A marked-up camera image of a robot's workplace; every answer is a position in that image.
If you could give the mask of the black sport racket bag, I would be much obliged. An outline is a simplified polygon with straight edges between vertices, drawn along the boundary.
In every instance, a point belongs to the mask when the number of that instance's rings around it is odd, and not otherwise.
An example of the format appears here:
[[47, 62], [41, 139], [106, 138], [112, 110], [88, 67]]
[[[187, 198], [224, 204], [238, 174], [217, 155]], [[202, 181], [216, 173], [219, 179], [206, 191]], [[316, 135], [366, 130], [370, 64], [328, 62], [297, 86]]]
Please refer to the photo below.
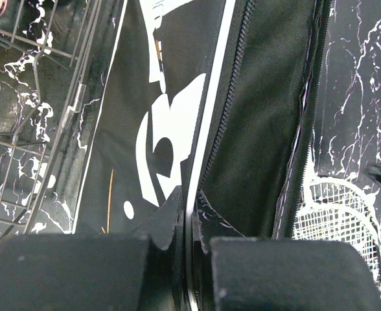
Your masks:
[[74, 233], [284, 233], [329, 1], [128, 1]]

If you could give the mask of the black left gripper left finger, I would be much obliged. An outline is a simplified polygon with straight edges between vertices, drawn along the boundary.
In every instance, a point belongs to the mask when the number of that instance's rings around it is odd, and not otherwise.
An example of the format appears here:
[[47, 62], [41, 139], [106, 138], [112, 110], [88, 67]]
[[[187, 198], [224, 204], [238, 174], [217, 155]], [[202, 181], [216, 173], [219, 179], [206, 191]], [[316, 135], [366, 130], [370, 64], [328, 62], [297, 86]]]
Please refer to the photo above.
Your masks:
[[182, 190], [136, 230], [0, 242], [0, 310], [183, 310]]

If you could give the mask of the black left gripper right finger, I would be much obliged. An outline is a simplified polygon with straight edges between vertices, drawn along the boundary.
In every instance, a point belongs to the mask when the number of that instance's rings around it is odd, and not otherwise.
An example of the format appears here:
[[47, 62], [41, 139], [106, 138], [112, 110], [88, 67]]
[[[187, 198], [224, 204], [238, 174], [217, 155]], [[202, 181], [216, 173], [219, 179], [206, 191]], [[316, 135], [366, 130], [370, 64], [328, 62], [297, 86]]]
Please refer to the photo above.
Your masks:
[[381, 310], [367, 264], [349, 244], [244, 237], [196, 197], [200, 310]]

